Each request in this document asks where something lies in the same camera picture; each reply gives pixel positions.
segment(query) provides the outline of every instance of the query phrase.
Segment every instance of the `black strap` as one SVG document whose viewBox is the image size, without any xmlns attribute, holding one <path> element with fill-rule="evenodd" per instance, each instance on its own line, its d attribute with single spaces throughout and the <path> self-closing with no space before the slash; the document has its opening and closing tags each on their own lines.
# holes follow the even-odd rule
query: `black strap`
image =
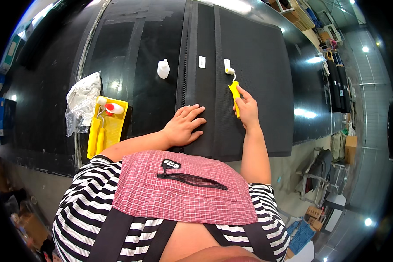
<svg viewBox="0 0 393 262">
<path fill-rule="evenodd" d="M 143 262 L 159 261 L 177 221 L 163 220 L 144 256 Z"/>
<path fill-rule="evenodd" d="M 204 226 L 220 246 L 231 246 L 230 242 L 224 237 L 216 225 L 204 224 Z"/>
<path fill-rule="evenodd" d="M 260 259 L 267 261 L 276 260 L 266 233 L 260 223 L 244 225 L 243 229 L 249 238 L 249 242 L 252 245 L 255 255 L 257 255 Z"/>
<path fill-rule="evenodd" d="M 111 208 L 90 250 L 87 262 L 117 261 L 133 218 Z"/>
</svg>

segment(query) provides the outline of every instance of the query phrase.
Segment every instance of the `striped shirt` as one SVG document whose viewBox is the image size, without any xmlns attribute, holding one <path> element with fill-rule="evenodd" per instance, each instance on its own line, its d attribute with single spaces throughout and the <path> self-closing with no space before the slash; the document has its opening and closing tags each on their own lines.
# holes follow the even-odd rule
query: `striped shirt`
<svg viewBox="0 0 393 262">
<path fill-rule="evenodd" d="M 63 261 L 85 261 L 105 222 L 121 172 L 121 161 L 114 163 L 103 155 L 93 157 L 73 178 L 54 218 L 52 237 Z M 271 185 L 248 184 L 249 194 L 277 262 L 283 261 L 289 235 L 281 220 Z M 118 261 L 141 261 L 163 219 L 135 217 L 122 245 Z M 233 245 L 253 252 L 241 226 L 216 225 Z"/>
</svg>

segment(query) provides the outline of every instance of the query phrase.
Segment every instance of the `hand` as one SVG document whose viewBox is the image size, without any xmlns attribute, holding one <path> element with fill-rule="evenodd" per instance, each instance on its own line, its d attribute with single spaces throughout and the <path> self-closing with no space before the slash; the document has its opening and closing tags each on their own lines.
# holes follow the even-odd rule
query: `hand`
<svg viewBox="0 0 393 262">
<path fill-rule="evenodd" d="M 199 105 L 196 104 L 192 107 L 187 106 L 179 108 L 178 111 L 176 111 L 172 120 L 160 131 L 165 135 L 170 147 L 190 144 L 204 133 L 200 130 L 192 133 L 192 131 L 201 124 L 207 123 L 205 118 L 200 117 L 195 119 L 197 115 L 204 110 L 205 107 L 199 107 Z"/>
<path fill-rule="evenodd" d="M 240 120 L 243 123 L 243 127 L 248 129 L 259 127 L 258 118 L 258 104 L 256 100 L 240 86 L 237 86 L 237 91 L 243 95 L 243 98 L 237 97 L 236 104 L 240 109 Z M 237 115 L 236 106 L 233 105 L 234 114 Z"/>
</svg>

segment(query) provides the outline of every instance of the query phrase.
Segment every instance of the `red cap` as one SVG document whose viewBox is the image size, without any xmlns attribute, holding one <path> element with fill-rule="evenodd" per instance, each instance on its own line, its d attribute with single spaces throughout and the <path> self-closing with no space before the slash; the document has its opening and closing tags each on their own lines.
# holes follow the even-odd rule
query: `red cap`
<svg viewBox="0 0 393 262">
<path fill-rule="evenodd" d="M 108 110 L 110 110 L 110 111 L 112 111 L 112 110 L 114 109 L 114 105 L 111 104 L 111 103 L 107 103 L 107 104 L 105 105 L 105 107 L 106 107 L 106 109 L 108 109 Z"/>
</svg>

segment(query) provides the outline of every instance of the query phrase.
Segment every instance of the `paint roller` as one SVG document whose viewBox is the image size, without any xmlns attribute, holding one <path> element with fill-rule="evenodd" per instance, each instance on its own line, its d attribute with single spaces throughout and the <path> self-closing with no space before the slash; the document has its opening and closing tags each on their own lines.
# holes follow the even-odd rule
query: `paint roller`
<svg viewBox="0 0 393 262">
<path fill-rule="evenodd" d="M 240 93 L 239 91 L 237 91 L 237 86 L 239 85 L 239 82 L 236 81 L 236 72 L 231 67 L 226 67 L 225 73 L 229 75 L 234 75 L 233 82 L 228 87 L 230 88 L 231 94 L 233 94 L 233 102 L 234 102 L 234 106 L 236 107 L 237 119 L 240 119 L 240 110 L 236 104 L 236 98 L 240 97 Z"/>
</svg>

